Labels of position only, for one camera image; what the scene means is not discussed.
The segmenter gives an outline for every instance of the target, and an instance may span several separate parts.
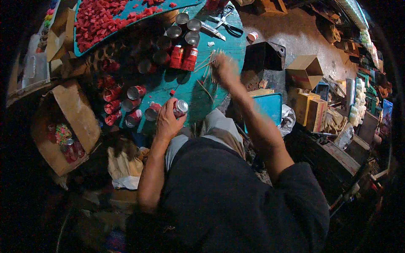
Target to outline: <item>scissors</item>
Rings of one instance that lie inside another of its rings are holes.
[[[228,5],[224,8],[224,10],[221,12],[221,18],[219,17],[213,17],[210,16],[212,19],[214,19],[215,21],[218,21],[217,26],[215,27],[215,29],[217,29],[218,27],[224,25],[225,30],[232,36],[240,38],[243,35],[243,30],[236,28],[234,26],[231,26],[230,24],[228,24],[228,22],[226,22],[226,17],[229,16],[233,10],[235,9],[235,7]]]

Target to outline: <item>open cardboard box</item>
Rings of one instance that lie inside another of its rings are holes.
[[[261,16],[284,16],[288,14],[283,0],[255,0],[256,12]]]
[[[286,72],[298,88],[313,90],[324,76],[316,55],[299,55]]]
[[[73,51],[73,26],[75,11],[66,8],[49,28],[47,40],[47,61],[60,59],[66,52]]]
[[[47,138],[47,124],[52,122],[47,103],[40,104],[34,115],[31,136],[48,164],[58,176],[74,170],[89,158],[101,133],[100,126],[90,107],[89,101],[81,91],[77,80],[69,80],[52,89],[47,96],[54,96],[64,117],[70,124],[86,155],[73,163],[68,163],[60,150],[60,145]]]

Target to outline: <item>wooden plank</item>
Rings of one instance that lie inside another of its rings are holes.
[[[190,18],[198,18],[201,21],[206,22],[207,24],[215,27],[216,22],[212,21],[208,15],[212,14],[203,14],[201,10],[205,4],[203,3],[188,7],[186,11]],[[232,24],[235,27],[240,29],[243,28],[241,19],[239,14],[236,10],[233,11],[233,15],[229,15],[226,18],[226,21],[229,24]],[[237,63],[239,71],[243,67],[243,63],[245,60],[245,50],[246,50],[246,39],[245,36],[240,38],[235,38],[231,36],[226,30],[224,26],[218,28],[218,31],[226,37],[226,41],[223,41],[217,37],[211,37],[208,34],[205,34],[203,31],[200,32],[200,43],[198,46],[198,56],[197,56],[197,63],[196,65],[200,64],[204,59],[206,59],[212,50],[219,49],[226,53],[227,56],[230,56],[234,59]],[[215,45],[213,47],[208,47],[208,42],[214,42]],[[196,121],[202,120],[205,116],[210,113],[213,109],[219,106],[224,98],[227,96],[227,91],[222,89],[217,84],[210,84],[209,78],[207,79],[206,83],[204,84],[205,88],[208,92],[210,92],[211,96],[214,98],[214,101],[211,101],[208,94],[204,91],[204,89],[197,83],[197,79],[201,80],[204,74],[205,68],[200,69],[196,73],[191,73],[190,79],[185,84],[178,84],[177,79],[175,76],[171,76],[173,73],[173,69],[167,69],[160,74],[155,74],[148,78],[149,85],[152,85],[154,82],[160,82],[160,84],[151,89],[148,87],[147,84],[147,94],[145,95],[142,103],[139,106],[139,109],[144,112],[150,105],[151,102],[159,103],[163,105],[171,96],[169,94],[170,90],[175,90],[175,97],[178,99],[183,99],[189,104],[189,112],[187,115],[187,120],[185,122],[185,126],[188,126],[191,123]],[[122,117],[119,123],[120,128],[126,128],[124,123],[125,115],[127,114],[123,109],[121,109]],[[142,117],[142,120],[139,124],[137,132],[142,132],[145,134],[153,133],[155,131],[155,122],[146,122],[145,117]]]

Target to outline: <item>concrete floor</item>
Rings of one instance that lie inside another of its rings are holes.
[[[331,45],[318,31],[315,16],[301,9],[288,10],[288,14],[280,17],[256,16],[239,9],[245,34],[257,32],[258,39],[254,43],[269,41],[286,47],[285,68],[298,55],[317,55],[324,77],[330,75],[335,80],[354,78],[357,65],[349,61],[343,50]],[[275,88],[287,100],[285,88],[285,70],[266,70],[264,79],[268,87]]]

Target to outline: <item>pants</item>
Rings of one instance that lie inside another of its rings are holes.
[[[243,140],[236,129],[232,119],[225,117],[217,108],[210,112],[204,119],[205,129],[201,136],[219,142],[226,147],[235,150],[245,159]],[[167,171],[179,149],[188,141],[184,134],[174,137],[166,151],[165,163]]]

